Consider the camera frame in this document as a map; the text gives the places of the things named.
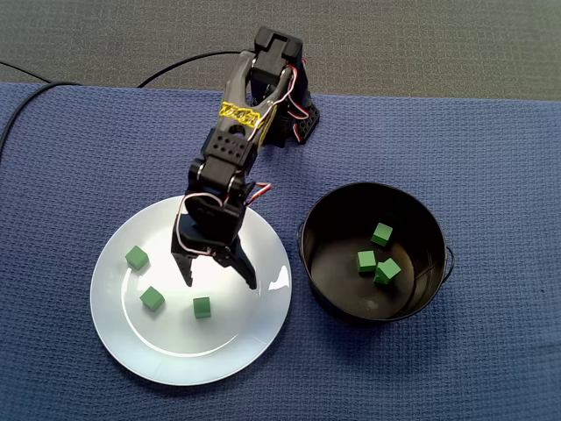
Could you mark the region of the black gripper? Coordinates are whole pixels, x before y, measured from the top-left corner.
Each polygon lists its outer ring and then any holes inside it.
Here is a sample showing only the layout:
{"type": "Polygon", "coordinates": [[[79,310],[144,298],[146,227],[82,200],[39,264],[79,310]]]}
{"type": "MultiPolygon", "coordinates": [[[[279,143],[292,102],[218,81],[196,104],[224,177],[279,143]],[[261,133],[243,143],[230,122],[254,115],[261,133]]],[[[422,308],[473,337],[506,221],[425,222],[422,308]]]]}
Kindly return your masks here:
{"type": "Polygon", "coordinates": [[[193,284],[192,261],[213,256],[223,268],[233,268],[249,289],[257,288],[255,269],[238,238],[244,206],[224,204],[216,196],[184,196],[173,228],[174,261],[188,287],[193,284]]]}

